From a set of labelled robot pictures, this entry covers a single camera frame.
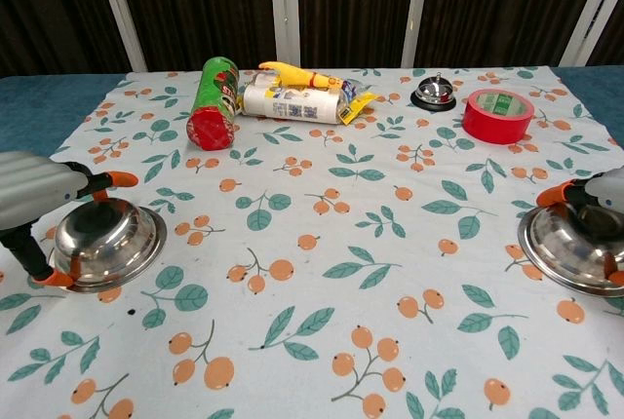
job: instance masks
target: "yellow rubber chicken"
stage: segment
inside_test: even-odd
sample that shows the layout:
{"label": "yellow rubber chicken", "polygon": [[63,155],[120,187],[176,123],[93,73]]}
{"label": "yellow rubber chicken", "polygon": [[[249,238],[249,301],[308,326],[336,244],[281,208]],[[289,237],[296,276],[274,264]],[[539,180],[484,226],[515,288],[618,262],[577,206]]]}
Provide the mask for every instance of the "yellow rubber chicken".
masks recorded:
{"label": "yellow rubber chicken", "polygon": [[282,86],[306,86],[329,91],[338,91],[342,88],[343,82],[339,78],[320,75],[315,71],[304,70],[281,61],[265,61],[258,67],[263,70],[277,71],[279,73],[278,81]]}

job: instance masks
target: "yellow label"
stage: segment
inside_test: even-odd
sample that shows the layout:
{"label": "yellow label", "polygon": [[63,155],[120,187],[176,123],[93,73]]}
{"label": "yellow label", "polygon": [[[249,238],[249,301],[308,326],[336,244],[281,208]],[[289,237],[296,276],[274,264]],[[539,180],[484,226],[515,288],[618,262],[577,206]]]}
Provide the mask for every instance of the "yellow label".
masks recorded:
{"label": "yellow label", "polygon": [[362,109],[364,109],[369,102],[378,98],[378,95],[373,93],[362,93],[351,101],[349,106],[340,112],[340,120],[344,125],[349,125],[353,119],[355,119]]}

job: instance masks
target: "curtain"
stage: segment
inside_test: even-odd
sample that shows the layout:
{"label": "curtain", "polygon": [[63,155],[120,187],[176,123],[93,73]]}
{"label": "curtain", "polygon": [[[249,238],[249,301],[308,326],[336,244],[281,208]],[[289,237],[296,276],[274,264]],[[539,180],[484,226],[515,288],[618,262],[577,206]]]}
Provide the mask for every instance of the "curtain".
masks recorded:
{"label": "curtain", "polygon": [[198,70],[213,56],[275,59],[271,0],[128,0],[147,68]]}
{"label": "curtain", "polygon": [[301,65],[400,66],[410,0],[299,0]]}
{"label": "curtain", "polygon": [[613,8],[603,34],[601,34],[588,65],[624,64],[624,0],[618,0]]}
{"label": "curtain", "polygon": [[0,0],[0,77],[130,70],[108,0]]}
{"label": "curtain", "polygon": [[414,66],[557,65],[586,0],[425,0]]}

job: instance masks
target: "table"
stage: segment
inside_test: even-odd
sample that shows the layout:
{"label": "table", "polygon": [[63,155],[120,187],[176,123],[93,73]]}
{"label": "table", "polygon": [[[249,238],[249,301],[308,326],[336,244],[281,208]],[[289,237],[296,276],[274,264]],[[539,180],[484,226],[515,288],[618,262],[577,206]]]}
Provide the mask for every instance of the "table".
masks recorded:
{"label": "table", "polygon": [[[54,159],[135,173],[110,194],[160,212],[167,243],[94,295],[0,252],[2,415],[620,417],[624,300],[542,278],[516,229],[621,149],[546,67],[440,70],[459,105],[430,114],[409,95],[436,71],[332,70],[380,95],[353,125],[239,117],[216,152],[184,132],[199,73],[129,74]],[[485,87],[534,102],[526,139],[461,129]],[[45,250],[78,205],[35,226]]]}

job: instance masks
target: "blue cloth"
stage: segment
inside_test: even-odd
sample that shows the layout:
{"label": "blue cloth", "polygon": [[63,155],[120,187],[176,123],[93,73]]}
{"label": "blue cloth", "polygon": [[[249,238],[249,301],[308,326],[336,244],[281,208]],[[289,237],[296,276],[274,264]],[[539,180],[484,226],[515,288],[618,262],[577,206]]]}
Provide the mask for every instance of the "blue cloth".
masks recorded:
{"label": "blue cloth", "polygon": [[[553,71],[624,145],[624,66]],[[124,75],[14,76],[0,79],[0,151],[50,156]]]}
{"label": "blue cloth", "polygon": [[125,75],[0,79],[0,151],[50,156]]}

